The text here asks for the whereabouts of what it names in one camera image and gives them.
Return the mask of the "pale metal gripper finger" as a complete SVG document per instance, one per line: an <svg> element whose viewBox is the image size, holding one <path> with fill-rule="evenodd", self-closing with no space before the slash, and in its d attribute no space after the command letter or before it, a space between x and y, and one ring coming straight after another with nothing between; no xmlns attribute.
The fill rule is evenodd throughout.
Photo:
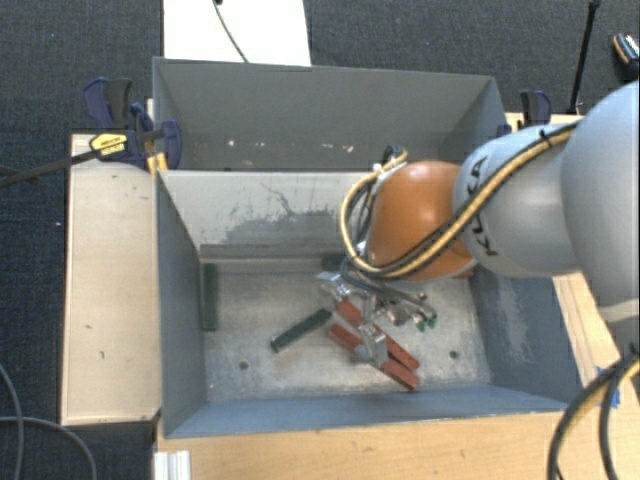
<svg viewBox="0 0 640 480"><path fill-rule="evenodd" d="M336 302L347 299L351 294L339 273L324 271L316 276L316 280L319 290Z"/></svg>
<svg viewBox="0 0 640 480"><path fill-rule="evenodd" d="M385 332L373 322L362 323L357 330L361 343L354 349L356 357L372 366L382 366L386 363L389 353Z"/></svg>

